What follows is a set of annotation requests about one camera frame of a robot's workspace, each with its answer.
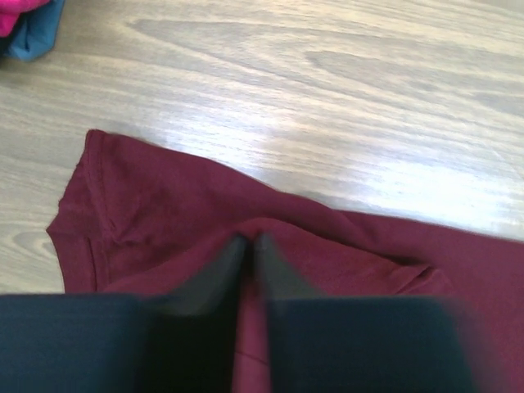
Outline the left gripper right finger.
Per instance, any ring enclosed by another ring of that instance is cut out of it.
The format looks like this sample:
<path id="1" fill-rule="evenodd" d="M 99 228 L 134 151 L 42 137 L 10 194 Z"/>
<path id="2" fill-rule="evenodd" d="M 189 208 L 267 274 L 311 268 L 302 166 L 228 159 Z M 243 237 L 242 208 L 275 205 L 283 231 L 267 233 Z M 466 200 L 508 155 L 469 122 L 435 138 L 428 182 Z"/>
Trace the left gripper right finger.
<path id="1" fill-rule="evenodd" d="M 452 316 L 429 297 L 333 297 L 260 236 L 274 392 L 475 392 Z"/>

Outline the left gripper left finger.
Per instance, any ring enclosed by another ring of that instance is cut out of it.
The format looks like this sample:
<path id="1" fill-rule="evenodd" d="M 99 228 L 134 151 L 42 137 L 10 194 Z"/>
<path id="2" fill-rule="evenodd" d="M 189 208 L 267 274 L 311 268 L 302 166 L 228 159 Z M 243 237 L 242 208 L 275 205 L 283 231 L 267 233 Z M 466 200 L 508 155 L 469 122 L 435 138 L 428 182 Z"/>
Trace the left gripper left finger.
<path id="1" fill-rule="evenodd" d="M 162 296 L 1 299 L 4 392 L 228 392 L 243 237 Z"/>

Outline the maroon t shirt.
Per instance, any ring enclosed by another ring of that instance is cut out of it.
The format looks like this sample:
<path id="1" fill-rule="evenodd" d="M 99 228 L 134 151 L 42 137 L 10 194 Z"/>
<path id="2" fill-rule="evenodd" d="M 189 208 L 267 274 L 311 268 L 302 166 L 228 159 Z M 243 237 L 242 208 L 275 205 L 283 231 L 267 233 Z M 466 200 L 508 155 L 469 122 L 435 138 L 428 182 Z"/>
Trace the maroon t shirt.
<path id="1" fill-rule="evenodd" d="M 456 295 L 495 367 L 523 389 L 523 245 L 454 228 L 334 210 L 227 166 L 92 130 L 47 228 L 68 292 L 164 294 L 235 234 L 268 233 L 333 295 Z"/>

